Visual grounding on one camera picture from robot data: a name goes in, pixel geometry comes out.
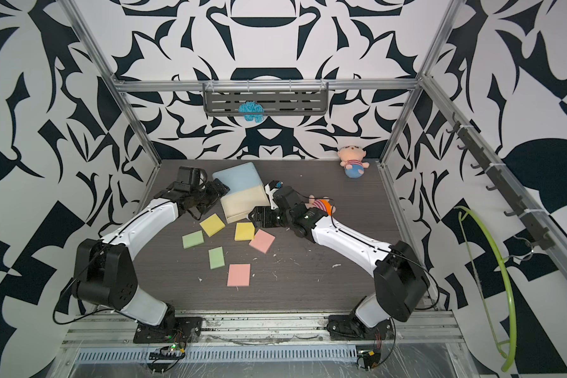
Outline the green sticky note pad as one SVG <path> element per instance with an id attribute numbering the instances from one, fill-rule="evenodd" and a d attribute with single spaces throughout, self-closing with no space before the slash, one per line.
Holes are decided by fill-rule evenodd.
<path id="1" fill-rule="evenodd" d="M 202 231 L 196 231 L 182 236 L 182 243 L 184 249 L 197 247 L 204 243 L 204 236 Z"/>
<path id="2" fill-rule="evenodd" d="M 225 267 L 225 255 L 223 247 L 217 247 L 209 250 L 209 268 L 219 269 Z"/>

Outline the pale blue drawer box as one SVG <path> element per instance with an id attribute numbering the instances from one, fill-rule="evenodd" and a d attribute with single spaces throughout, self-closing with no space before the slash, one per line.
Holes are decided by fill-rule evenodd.
<path id="1" fill-rule="evenodd" d="M 265 186 L 252 162 L 215 172 L 212 178 L 229 187 L 220 201 L 228 224 L 247 219 L 256 206 L 270 207 Z"/>

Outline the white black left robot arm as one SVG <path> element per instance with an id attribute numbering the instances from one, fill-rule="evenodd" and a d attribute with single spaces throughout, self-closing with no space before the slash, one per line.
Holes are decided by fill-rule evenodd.
<path id="1" fill-rule="evenodd" d="M 173 327 L 173 308 L 140 287 L 134 260 L 163 228 L 185 214 L 200 220 L 229 191 L 219 179 L 209 180 L 203 169 L 180 167 L 176 180 L 139 214 L 101 239 L 79 245 L 72 296 L 144 325 Z"/>

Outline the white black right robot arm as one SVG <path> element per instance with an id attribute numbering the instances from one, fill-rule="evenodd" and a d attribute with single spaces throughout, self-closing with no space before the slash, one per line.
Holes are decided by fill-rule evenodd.
<path id="1" fill-rule="evenodd" d="M 386 243 L 363 235 L 335 219 L 330 198 L 304 196 L 281 182 L 266 185 L 268 206 L 256 206 L 247 219 L 259 228 L 287 228 L 299 238 L 334 250 L 364 269 L 374 293 L 347 316 L 357 330 L 373 329 L 382 321 L 409 320 L 430 280 L 413 248 L 399 241 Z"/>

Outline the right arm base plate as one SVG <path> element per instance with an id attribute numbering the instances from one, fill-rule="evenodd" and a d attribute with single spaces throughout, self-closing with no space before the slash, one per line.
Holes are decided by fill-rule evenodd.
<path id="1" fill-rule="evenodd" d="M 368 340 L 376 341 L 391 340 L 395 335 L 394 327 L 389 320 L 381 321 L 374 327 L 368 327 L 354 314 L 330 315 L 326 325 L 330 337 L 333 340 Z"/>

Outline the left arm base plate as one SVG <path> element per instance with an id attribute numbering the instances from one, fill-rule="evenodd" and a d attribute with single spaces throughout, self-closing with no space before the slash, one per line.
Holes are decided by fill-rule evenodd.
<path id="1" fill-rule="evenodd" d="M 185 343 L 201 335 L 203 318 L 180 317 L 165 319 L 160 325 L 138 324 L 133 337 L 135 344 Z"/>

